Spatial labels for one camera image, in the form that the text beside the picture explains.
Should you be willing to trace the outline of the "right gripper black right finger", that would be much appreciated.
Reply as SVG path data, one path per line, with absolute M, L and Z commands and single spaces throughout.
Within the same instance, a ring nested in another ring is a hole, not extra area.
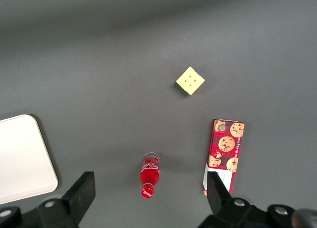
M 233 198 L 216 172 L 207 175 L 207 199 L 212 211 L 201 228 L 306 228 L 307 212 L 273 204 L 266 211 Z

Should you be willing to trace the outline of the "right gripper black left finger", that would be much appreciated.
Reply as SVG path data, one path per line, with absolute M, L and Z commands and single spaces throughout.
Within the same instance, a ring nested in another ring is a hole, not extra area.
M 77 228 L 96 196 L 94 172 L 84 172 L 61 197 L 21 213 L 19 207 L 0 209 L 2 228 Z

